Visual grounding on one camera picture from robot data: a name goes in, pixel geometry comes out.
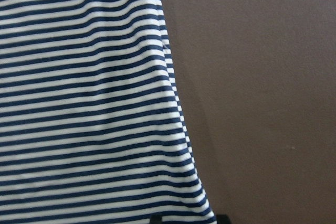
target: brown background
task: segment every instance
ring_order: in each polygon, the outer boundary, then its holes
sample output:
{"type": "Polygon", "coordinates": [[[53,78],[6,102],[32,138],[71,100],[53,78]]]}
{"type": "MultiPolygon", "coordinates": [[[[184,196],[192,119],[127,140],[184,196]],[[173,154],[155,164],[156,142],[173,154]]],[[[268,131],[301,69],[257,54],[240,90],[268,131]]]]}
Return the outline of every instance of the brown background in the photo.
{"type": "Polygon", "coordinates": [[[233,224],[336,223],[336,0],[163,0],[210,204],[233,224]]]}

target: black object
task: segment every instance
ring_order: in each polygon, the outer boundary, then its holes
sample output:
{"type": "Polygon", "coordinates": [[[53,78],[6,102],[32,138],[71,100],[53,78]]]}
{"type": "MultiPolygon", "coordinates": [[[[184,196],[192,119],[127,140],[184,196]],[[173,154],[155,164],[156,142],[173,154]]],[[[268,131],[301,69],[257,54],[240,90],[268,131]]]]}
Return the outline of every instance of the black object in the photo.
{"type": "Polygon", "coordinates": [[[228,215],[216,215],[217,224],[232,224],[228,215]]]}
{"type": "Polygon", "coordinates": [[[149,224],[162,224],[162,215],[152,215],[149,224]]]}

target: navy and white striped cloth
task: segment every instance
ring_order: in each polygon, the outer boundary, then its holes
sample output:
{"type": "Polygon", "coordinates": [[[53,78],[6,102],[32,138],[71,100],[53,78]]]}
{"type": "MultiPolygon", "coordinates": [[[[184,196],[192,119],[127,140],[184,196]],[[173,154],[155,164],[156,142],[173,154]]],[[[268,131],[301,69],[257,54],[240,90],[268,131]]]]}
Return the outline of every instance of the navy and white striped cloth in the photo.
{"type": "Polygon", "coordinates": [[[0,0],[0,224],[215,223],[160,0],[0,0]]]}

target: fabric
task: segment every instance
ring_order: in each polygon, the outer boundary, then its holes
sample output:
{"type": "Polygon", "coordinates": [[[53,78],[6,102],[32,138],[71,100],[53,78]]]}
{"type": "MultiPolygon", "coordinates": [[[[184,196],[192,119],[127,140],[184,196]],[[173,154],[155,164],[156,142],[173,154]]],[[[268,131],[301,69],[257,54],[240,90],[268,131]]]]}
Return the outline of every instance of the fabric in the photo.
{"type": "Polygon", "coordinates": [[[215,223],[160,0],[0,0],[0,224],[215,223]]]}

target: brown surface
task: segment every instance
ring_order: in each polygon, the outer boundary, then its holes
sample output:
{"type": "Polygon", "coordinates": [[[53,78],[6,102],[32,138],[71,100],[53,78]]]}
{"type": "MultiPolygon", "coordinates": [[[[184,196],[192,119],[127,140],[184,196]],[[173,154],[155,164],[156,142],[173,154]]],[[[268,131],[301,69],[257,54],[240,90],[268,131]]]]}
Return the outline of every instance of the brown surface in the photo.
{"type": "Polygon", "coordinates": [[[336,223],[336,0],[163,0],[198,172],[233,224],[336,223]]]}

